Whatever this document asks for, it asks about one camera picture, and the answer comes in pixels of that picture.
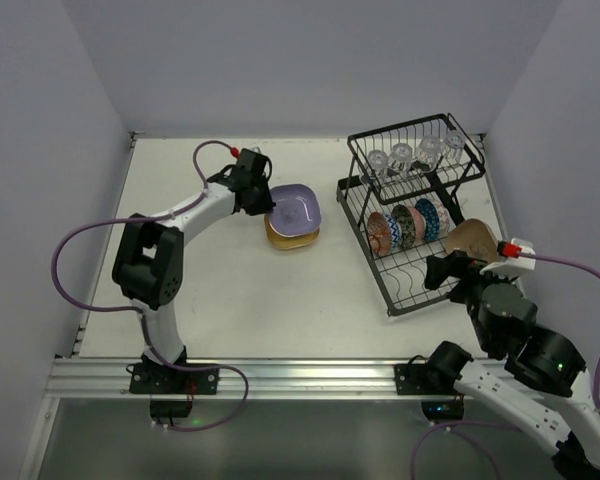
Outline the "brown square panda plate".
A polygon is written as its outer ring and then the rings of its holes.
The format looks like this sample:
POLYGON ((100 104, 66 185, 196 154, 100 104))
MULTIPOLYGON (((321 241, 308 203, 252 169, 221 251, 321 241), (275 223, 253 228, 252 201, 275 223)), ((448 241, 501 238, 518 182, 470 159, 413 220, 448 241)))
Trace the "brown square panda plate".
POLYGON ((491 228, 479 219, 467 219, 447 235, 446 253, 451 254, 456 250, 487 263, 499 261, 497 239, 491 228))

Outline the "purple square panda plate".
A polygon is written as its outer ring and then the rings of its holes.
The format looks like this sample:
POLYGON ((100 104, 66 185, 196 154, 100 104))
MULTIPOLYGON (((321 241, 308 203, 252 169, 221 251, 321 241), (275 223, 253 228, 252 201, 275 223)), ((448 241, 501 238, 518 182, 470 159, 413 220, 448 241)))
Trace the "purple square panda plate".
POLYGON ((304 184, 286 184, 271 189, 273 210, 267 215, 273 230, 282 237, 297 237, 317 231, 322 214, 315 192, 304 184))

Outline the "yellow square panda plate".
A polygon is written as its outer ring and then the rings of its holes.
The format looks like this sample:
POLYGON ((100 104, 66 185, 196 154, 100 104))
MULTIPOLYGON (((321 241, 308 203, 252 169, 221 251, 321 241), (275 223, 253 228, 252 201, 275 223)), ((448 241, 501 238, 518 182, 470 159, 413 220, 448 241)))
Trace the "yellow square panda plate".
POLYGON ((268 216, 264 218, 264 225, 267 240, 274 248, 281 251, 289 251, 309 246, 317 240, 320 234, 320 229, 316 229, 314 232, 299 236, 282 236, 273 229, 268 216))

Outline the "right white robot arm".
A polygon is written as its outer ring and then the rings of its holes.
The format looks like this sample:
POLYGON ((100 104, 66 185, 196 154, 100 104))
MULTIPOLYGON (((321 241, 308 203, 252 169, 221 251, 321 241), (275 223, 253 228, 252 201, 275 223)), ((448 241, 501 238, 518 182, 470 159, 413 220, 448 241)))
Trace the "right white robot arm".
POLYGON ((426 362, 429 382, 490 407, 532 438, 565 479, 600 479, 600 365, 589 370, 564 335, 538 324, 538 307, 515 285, 538 255, 504 242, 500 261, 455 250, 426 260, 424 285, 457 279, 448 299, 465 306, 481 350, 501 360, 516 386, 504 384, 466 350, 442 342, 426 362))

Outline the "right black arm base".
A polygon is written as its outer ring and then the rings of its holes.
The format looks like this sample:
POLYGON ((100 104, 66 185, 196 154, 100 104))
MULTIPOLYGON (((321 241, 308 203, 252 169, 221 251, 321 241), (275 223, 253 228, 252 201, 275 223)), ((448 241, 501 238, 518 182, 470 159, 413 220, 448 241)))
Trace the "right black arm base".
POLYGON ((427 358, 415 355, 406 363, 393 366, 398 396, 446 396, 447 400, 422 400, 421 411, 433 423, 462 420, 465 415, 464 395, 454 388, 460 372, 472 355, 459 345, 442 342, 427 358))

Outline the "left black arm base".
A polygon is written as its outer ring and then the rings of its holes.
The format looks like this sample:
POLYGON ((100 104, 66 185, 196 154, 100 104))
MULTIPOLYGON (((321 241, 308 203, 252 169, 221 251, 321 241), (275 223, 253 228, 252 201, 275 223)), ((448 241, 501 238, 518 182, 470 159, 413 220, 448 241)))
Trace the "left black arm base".
POLYGON ((184 372, 142 358, 128 364, 125 370, 131 377, 128 391, 150 396, 150 418, 166 421, 170 426, 190 415, 196 395, 217 393, 218 368, 184 372))

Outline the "blue dotted small bowl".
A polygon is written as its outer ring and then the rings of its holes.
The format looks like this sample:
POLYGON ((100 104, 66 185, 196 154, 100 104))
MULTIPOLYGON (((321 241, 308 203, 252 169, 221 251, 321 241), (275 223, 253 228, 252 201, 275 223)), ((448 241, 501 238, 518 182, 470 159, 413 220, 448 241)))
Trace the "blue dotted small bowl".
POLYGON ((415 208, 422 215, 426 223, 424 241, 431 242, 436 240, 440 232, 440 219, 435 205, 427 198, 420 198, 416 202, 415 208))

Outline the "dark green small bowl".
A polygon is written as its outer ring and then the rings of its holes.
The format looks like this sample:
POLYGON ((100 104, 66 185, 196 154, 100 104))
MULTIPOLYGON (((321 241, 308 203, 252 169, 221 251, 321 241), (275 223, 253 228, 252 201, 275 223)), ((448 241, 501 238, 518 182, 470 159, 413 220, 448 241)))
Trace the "dark green small bowl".
POLYGON ((402 204, 398 204, 392 209, 391 215, 401 227, 402 240, 400 246, 403 249, 412 248, 418 240, 416 214, 414 211, 413 207, 402 204))

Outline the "clear glass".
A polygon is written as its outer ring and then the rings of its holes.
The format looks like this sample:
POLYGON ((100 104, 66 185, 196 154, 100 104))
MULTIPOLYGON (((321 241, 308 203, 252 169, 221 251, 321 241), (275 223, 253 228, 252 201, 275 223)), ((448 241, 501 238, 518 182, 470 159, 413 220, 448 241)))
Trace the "clear glass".
POLYGON ((424 136, 415 150, 414 163, 422 172, 436 169, 441 158, 441 140, 435 136, 424 136))
POLYGON ((371 150, 367 153, 366 158, 369 167, 369 178, 378 184, 382 184, 388 173, 388 155, 382 150, 371 150))
POLYGON ((459 130, 449 130, 443 139, 441 155, 452 164, 459 164, 462 160, 466 136, 459 130))
POLYGON ((413 162, 413 150, 407 143, 392 146, 389 155, 389 170, 397 175, 406 176, 413 162))

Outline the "aluminium mounting rail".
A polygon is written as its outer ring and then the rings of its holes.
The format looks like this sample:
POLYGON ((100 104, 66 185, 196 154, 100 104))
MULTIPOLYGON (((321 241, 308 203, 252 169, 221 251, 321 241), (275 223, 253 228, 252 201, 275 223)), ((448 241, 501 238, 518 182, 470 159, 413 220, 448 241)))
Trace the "aluminium mounting rail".
MULTIPOLYGON (((53 362, 46 398, 133 399, 131 358, 71 358, 53 362)), ((249 381, 250 400, 425 400, 443 398, 424 387, 398 392, 395 359, 231 359, 249 381)))

